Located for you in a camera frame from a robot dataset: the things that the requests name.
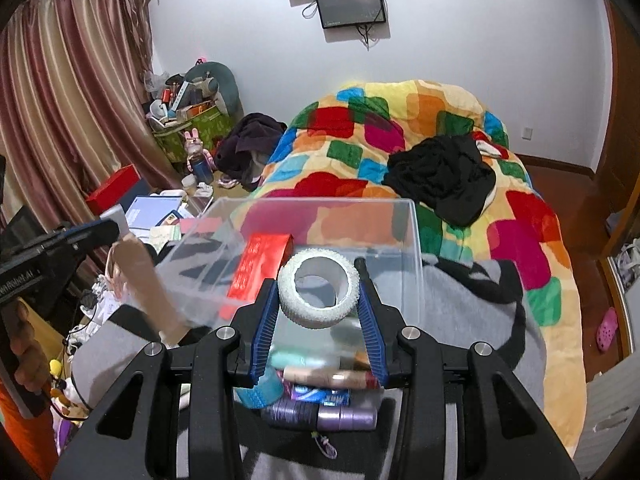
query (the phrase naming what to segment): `transparent container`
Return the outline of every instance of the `transparent container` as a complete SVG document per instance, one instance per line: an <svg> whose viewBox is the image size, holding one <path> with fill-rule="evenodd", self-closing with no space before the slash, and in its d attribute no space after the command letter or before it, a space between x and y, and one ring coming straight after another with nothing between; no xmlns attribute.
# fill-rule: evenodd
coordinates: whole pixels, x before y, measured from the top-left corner
<svg viewBox="0 0 640 480"><path fill-rule="evenodd" d="M228 324L229 307L246 304L226 294L254 233L291 234L295 252L320 247L351 261L363 256L382 302L397 307L408 324L424 324L422 263L411 200L221 198L156 268L175 306L193 326ZM335 302L335 292L321 278L307 276L296 286L314 306ZM363 348L364 342L353 317L310 330L280 312L273 345L345 355Z"/></svg>

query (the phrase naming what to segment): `textured white ring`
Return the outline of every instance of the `textured white ring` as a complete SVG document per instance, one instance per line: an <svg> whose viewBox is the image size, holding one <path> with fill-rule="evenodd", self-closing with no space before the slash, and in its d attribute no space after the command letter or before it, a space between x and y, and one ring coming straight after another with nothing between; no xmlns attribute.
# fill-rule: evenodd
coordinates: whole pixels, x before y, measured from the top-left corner
<svg viewBox="0 0 640 480"><path fill-rule="evenodd" d="M296 290L296 277L319 276L335 290L335 305L316 308ZM328 328L343 320L360 297L360 276L353 264L328 249L307 249L294 254L278 273L280 308L285 316L305 328Z"/></svg>

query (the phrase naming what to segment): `multicolored blanket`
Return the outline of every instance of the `multicolored blanket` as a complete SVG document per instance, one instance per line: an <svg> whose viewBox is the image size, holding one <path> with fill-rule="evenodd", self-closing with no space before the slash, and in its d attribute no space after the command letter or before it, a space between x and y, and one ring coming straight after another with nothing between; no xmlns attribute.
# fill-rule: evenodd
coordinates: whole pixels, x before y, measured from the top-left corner
<svg viewBox="0 0 640 480"><path fill-rule="evenodd" d="M417 207L423 253L452 260L513 260L546 343L545 415L572 455L586 411L580 300L558 218L508 151L502 122L457 86L421 80L367 83L305 108L262 174L255 196L396 197L382 186L388 156L426 137L474 134L500 151L484 156L495 199L470 227Z"/></svg>

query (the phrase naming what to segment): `green basket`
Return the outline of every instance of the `green basket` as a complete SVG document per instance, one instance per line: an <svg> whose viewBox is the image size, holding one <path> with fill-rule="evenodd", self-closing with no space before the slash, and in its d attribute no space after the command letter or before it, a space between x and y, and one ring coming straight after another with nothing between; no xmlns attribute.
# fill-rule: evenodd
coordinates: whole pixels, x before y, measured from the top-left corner
<svg viewBox="0 0 640 480"><path fill-rule="evenodd" d="M233 127L233 119L213 106L196 115L190 121L175 126L170 130L154 134L154 138L166 158L169 159L169 162L186 162L187 152L184 151L184 131L197 128L204 147L212 150L215 143L225 137Z"/></svg>

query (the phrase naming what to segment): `person's hand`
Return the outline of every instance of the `person's hand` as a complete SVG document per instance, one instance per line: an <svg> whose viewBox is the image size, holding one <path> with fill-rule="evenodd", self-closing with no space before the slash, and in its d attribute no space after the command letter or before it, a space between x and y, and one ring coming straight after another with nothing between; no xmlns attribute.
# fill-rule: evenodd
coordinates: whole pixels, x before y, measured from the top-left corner
<svg viewBox="0 0 640 480"><path fill-rule="evenodd" d="M11 338L11 350L20 359L15 372L15 381L30 392L37 392L49 380L49 363L40 343L34 337L34 330L28 321L29 311L21 301L16 309L20 319L20 328Z"/></svg>

